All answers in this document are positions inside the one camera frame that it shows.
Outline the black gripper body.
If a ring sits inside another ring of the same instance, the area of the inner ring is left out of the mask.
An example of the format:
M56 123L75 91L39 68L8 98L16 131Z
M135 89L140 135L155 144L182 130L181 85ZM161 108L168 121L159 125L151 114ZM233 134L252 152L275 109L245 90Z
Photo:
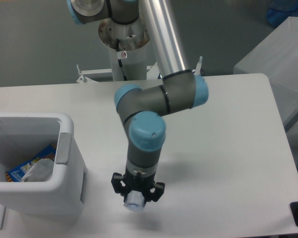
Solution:
M149 177L135 176L128 170L125 171L123 182L126 186L125 194L129 194L132 190L140 191L143 196L148 196L153 188L155 173Z

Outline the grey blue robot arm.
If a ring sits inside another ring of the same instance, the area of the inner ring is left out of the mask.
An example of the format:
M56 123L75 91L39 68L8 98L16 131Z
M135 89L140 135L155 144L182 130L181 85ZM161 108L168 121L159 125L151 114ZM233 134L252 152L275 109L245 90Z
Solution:
M124 81L131 51L152 42L162 84L142 89L136 84L120 87L114 96L116 111L128 138L126 171L114 173L114 191L126 207L158 201L165 185L154 176L165 141L163 116L204 104L209 92L198 71L188 67L168 0L70 0L78 24L99 21L99 35L115 51Z

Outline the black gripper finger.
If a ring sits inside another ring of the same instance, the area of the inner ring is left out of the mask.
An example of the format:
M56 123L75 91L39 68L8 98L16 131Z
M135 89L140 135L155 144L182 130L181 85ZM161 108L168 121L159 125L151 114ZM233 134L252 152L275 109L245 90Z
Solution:
M165 183L153 182L143 190L145 202L157 202L164 194Z
M124 202L127 199L127 195L132 191L129 178L128 173L125 173L124 175L113 173L111 178L111 184L115 193L120 194L124 198Z

